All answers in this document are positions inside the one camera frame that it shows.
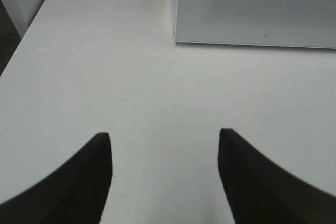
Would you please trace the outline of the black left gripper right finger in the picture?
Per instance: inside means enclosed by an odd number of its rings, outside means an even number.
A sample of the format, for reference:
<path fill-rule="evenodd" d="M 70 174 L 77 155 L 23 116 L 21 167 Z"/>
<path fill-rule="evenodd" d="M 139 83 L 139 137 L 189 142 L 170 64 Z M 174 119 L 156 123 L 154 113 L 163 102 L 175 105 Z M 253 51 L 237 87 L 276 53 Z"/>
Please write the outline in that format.
<path fill-rule="evenodd" d="M 217 165 L 235 223 L 335 223 L 335 196 L 282 169 L 233 129 L 220 130 Z"/>

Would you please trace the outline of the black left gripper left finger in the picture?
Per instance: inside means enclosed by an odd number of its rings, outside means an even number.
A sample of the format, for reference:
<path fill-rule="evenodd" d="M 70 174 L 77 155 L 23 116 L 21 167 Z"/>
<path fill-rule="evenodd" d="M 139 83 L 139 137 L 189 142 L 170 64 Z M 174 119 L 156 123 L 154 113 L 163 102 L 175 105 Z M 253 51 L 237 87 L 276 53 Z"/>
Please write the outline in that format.
<path fill-rule="evenodd" d="M 100 223 L 113 175 L 106 132 L 50 175 L 1 204 L 1 223 Z"/>

